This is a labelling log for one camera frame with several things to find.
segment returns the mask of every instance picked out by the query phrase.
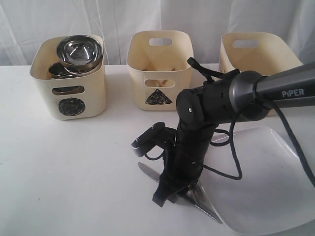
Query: black triangular sticker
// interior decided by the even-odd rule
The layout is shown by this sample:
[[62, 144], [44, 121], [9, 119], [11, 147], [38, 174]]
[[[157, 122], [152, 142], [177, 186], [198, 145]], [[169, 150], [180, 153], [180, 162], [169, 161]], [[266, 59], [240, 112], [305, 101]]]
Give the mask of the black triangular sticker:
[[148, 105], [164, 105], [173, 103], [161, 90], [156, 89], [146, 100]]

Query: sticker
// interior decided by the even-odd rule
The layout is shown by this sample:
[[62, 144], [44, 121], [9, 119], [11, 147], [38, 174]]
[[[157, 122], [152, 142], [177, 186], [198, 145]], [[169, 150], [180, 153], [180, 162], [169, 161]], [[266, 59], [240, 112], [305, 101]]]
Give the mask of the sticker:
[[77, 116], [85, 110], [84, 102], [73, 97], [61, 100], [58, 106], [60, 113], [69, 117]]
[[161, 90], [156, 89], [146, 100], [148, 105], [164, 105], [173, 103]]

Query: white tray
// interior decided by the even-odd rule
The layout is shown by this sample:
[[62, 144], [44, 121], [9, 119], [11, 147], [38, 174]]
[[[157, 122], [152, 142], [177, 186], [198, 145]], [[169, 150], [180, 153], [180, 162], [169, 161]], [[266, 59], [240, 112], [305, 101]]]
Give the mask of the white tray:
[[[200, 178], [222, 221], [241, 235], [266, 235], [315, 219], [315, 188], [300, 160], [272, 129], [257, 127], [235, 132], [242, 167], [239, 181], [204, 170]], [[230, 146], [210, 147], [205, 164], [237, 175]]]

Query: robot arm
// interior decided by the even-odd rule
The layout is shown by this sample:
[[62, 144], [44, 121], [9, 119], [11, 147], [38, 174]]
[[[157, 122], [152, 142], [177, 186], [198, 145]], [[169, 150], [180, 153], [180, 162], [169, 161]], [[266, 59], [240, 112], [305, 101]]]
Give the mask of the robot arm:
[[[153, 201], [161, 207], [169, 197], [185, 194], [197, 183], [205, 167], [205, 154], [219, 124], [231, 123], [234, 127], [235, 122], [263, 119], [274, 104], [276, 107], [315, 105], [315, 62], [272, 76], [262, 76], [254, 71], [240, 73], [239, 70], [221, 74], [200, 66], [193, 58], [189, 58], [188, 63], [207, 81], [201, 87], [179, 93], [176, 101], [177, 130], [165, 128], [165, 124], [159, 122], [139, 137], [140, 144], [139, 140], [132, 143], [139, 157], [146, 155], [155, 145], [164, 149], [164, 171], [153, 196]], [[211, 75], [220, 79], [213, 81]], [[231, 150], [233, 157], [236, 156], [232, 146]], [[303, 156], [300, 157], [301, 163], [315, 186], [315, 177], [302, 150], [297, 152]], [[239, 173], [236, 177], [207, 169], [240, 180], [240, 164], [237, 158], [234, 160]]]

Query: black circular sticker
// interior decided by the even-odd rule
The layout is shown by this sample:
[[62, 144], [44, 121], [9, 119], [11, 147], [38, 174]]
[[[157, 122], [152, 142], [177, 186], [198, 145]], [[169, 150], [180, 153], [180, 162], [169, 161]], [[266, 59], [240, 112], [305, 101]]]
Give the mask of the black circular sticker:
[[61, 100], [58, 106], [60, 113], [69, 117], [77, 116], [85, 110], [84, 102], [73, 97]]

